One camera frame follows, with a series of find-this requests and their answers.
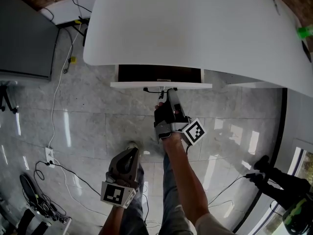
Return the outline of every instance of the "black cable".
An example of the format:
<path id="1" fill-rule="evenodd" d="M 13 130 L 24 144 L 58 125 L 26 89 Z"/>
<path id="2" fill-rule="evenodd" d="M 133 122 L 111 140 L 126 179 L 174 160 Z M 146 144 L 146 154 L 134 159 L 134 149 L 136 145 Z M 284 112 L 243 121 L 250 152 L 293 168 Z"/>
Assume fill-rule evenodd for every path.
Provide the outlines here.
<path id="1" fill-rule="evenodd" d="M 38 182 L 37 182 L 37 180 L 36 180 L 36 175 L 37 175 L 42 181 L 45 180 L 45 176 L 44 176 L 44 174 L 42 173 L 42 171 L 40 171 L 40 170 L 37 169 L 37 165 L 38 165 L 39 163 L 43 163 L 43 164 L 45 164 L 45 165 L 47 165 L 47 163 L 42 162 L 42 161 L 38 161 L 38 162 L 35 164 L 35 170 L 34 170 L 34 179 L 35 179 L 35 182 L 36 182 L 36 185 L 37 185 L 38 189 L 41 191 L 41 196 L 42 196 L 43 200 L 45 201 L 45 204 L 49 207 L 49 210 L 50 210 L 50 211 L 52 211 L 52 212 L 54 212 L 54 213 L 57 213 L 60 217 L 66 216 L 67 212 L 66 212 L 60 205 L 58 205 L 57 203 L 55 203 L 54 201 L 52 201 L 49 196 L 47 196 L 46 194 L 44 194 L 43 190 L 40 188 L 40 186 L 39 186 L 39 184 L 38 184 Z M 59 211 L 55 210 L 55 207 L 54 207 L 54 208 L 51 207 L 51 204 L 52 204 L 52 203 L 54 203 L 55 205 L 59 206 L 59 207 L 64 211 L 65 214 L 64 214 L 64 215 L 63 215 L 63 214 L 60 214 Z"/>
<path id="2" fill-rule="evenodd" d="M 73 174 L 74 174 L 76 177 L 78 177 L 81 181 L 85 182 L 85 183 L 90 187 L 90 189 L 92 189 L 95 193 L 97 193 L 99 196 L 101 196 L 100 193 L 98 193 L 94 188 L 92 188 L 90 184 L 88 184 L 84 179 L 82 179 L 81 177 L 79 177 L 74 171 L 71 171 L 71 170 L 69 170 L 69 169 L 66 169 L 64 166 L 62 166 L 62 165 L 60 165 L 60 164 L 54 164 L 54 163 L 51 163 L 51 164 L 52 164 L 52 165 L 55 165 L 55 166 L 62 167 L 63 169 L 65 169 L 65 170 L 67 170 L 67 171 L 73 173 Z"/>
<path id="3" fill-rule="evenodd" d="M 72 0 L 72 1 L 73 1 L 73 3 L 74 3 L 75 5 L 77 5 L 77 6 L 79 6 L 79 7 L 82 7 L 83 9 L 85 9 L 85 10 L 87 10 L 87 11 L 89 11 L 89 12 L 91 12 L 91 13 L 92 13 L 92 11 L 91 11 L 91 10 L 88 10 L 88 9 L 86 9 L 84 6 L 81 6 L 81 5 L 77 4 L 77 3 L 75 3 L 75 2 L 74 2 L 74 0 Z"/>
<path id="4" fill-rule="evenodd" d="M 52 22 L 52 20 L 54 19 L 54 14 L 53 14 L 49 9 L 47 9 L 47 8 L 43 8 L 43 9 L 45 9 L 45 10 L 47 10 L 47 11 L 49 11 L 49 12 L 51 13 L 52 19 L 50 19 L 50 22 Z"/>
<path id="5" fill-rule="evenodd" d="M 273 203 L 273 202 L 274 202 L 274 200 L 269 204 L 270 210 L 271 210 L 273 213 L 275 213 L 275 214 L 277 214 L 277 215 L 280 215 L 280 216 L 282 217 L 281 214 L 277 213 L 276 211 L 274 211 L 274 210 L 272 209 L 272 203 Z"/>
<path id="6" fill-rule="evenodd" d="M 186 149 L 186 154 L 188 155 L 188 149 L 189 149 L 189 147 L 191 146 L 191 144 L 189 144 L 188 146 L 187 146 L 187 149 Z"/>
<path id="7" fill-rule="evenodd" d="M 25 191 L 24 191 L 24 189 L 22 188 L 22 193 L 23 193 L 23 195 L 24 195 L 24 198 L 26 199 L 26 201 L 27 201 L 27 203 L 30 205 L 30 202 L 29 202 L 29 200 L 26 198 L 26 196 L 25 196 Z"/>
<path id="8" fill-rule="evenodd" d="M 68 61 L 67 61 L 67 68 L 66 68 L 66 72 L 65 72 L 65 73 L 67 73 L 68 68 L 69 68 L 69 65 L 70 65 L 70 58 L 71 58 L 71 56 L 72 56 L 72 54 L 73 54 L 73 48 L 74 48 L 74 46 L 73 46 L 73 39 L 72 39 L 72 35 L 70 34 L 69 30 L 68 30 L 68 29 L 66 29 L 66 28 L 63 28 L 63 29 L 64 29 L 64 30 L 66 30 L 66 31 L 68 32 L 69 39 L 70 39 L 70 44 L 71 44 L 71 46 L 72 46 L 72 48 L 70 49 L 70 56 L 69 56 L 69 59 L 68 59 Z"/>
<path id="9" fill-rule="evenodd" d="M 222 190 L 222 191 L 208 204 L 208 206 L 211 205 L 211 204 L 214 202 L 214 200 L 218 198 L 219 195 L 221 195 L 224 191 L 226 191 L 229 187 L 231 187 L 237 180 L 239 180 L 239 179 L 241 179 L 241 178 L 244 178 L 244 177 L 245 177 L 245 176 L 242 176 L 242 177 L 240 177 L 240 178 L 237 178 L 233 183 L 231 183 L 231 184 L 230 184 L 229 186 L 227 186 L 224 190 Z"/>
<path id="10" fill-rule="evenodd" d="M 142 194 L 142 195 L 144 195 L 145 197 L 146 197 L 146 199 L 147 199 L 147 207 L 148 207 L 148 211 L 147 211 L 147 215 L 146 215 L 146 218 L 145 218 L 145 225 L 147 226 L 147 223 L 146 223 L 146 220 L 147 220 L 147 217 L 148 217 L 148 213 L 149 213 L 149 205 L 148 205 L 148 198 L 147 198 L 147 196 L 145 195 L 145 194 Z"/>

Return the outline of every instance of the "forearm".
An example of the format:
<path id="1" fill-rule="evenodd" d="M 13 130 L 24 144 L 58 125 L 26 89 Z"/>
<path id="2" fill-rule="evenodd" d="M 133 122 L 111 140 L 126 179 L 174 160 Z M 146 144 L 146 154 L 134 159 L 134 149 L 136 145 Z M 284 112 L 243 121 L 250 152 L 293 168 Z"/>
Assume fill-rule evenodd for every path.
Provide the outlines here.
<path id="1" fill-rule="evenodd" d="M 164 142 L 174 172 L 179 199 L 186 217 L 195 225 L 198 218 L 209 213 L 202 184 L 191 168 L 181 140 Z"/>
<path id="2" fill-rule="evenodd" d="M 123 208 L 113 206 L 110 215 L 108 216 L 99 235 L 119 235 L 123 213 Z"/>

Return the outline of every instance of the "electrical outlet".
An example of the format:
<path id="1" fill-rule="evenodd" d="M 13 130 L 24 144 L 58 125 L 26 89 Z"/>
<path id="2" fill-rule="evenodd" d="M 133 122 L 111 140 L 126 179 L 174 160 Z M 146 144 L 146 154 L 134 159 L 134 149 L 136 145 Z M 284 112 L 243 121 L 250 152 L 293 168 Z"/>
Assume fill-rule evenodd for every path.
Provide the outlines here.
<path id="1" fill-rule="evenodd" d="M 45 148 L 45 157 L 47 158 L 47 162 L 49 163 L 50 161 L 52 161 L 54 163 L 54 156 L 53 156 L 53 149 L 51 148 Z M 49 167 L 54 168 L 55 165 L 51 164 L 49 165 Z"/>

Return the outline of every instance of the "sleeve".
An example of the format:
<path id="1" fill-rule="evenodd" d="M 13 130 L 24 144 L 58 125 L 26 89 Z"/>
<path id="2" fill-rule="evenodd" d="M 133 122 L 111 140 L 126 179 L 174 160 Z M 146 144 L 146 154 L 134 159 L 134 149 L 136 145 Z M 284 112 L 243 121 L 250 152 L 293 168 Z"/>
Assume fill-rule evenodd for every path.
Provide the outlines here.
<path id="1" fill-rule="evenodd" d="M 234 235 L 234 233 L 221 225 L 210 213 L 200 217 L 196 221 L 195 227 L 198 235 Z"/>

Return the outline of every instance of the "shoe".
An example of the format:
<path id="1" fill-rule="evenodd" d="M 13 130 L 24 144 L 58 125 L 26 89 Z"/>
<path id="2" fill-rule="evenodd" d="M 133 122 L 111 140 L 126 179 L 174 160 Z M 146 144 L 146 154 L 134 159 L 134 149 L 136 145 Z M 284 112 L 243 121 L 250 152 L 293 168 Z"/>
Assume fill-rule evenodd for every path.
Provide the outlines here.
<path id="1" fill-rule="evenodd" d="M 254 164 L 254 169 L 259 170 L 260 172 L 265 172 L 269 166 L 269 156 L 263 156 L 258 162 Z"/>
<path id="2" fill-rule="evenodd" d="M 250 178 L 250 182 L 253 182 L 256 186 L 262 183 L 263 180 L 264 180 L 264 177 L 262 174 L 255 174 L 255 176 Z"/>
<path id="3" fill-rule="evenodd" d="M 133 149 L 133 148 L 137 148 L 138 149 L 138 145 L 134 141 L 131 141 L 131 142 L 128 143 L 128 145 L 126 147 L 126 150 Z"/>

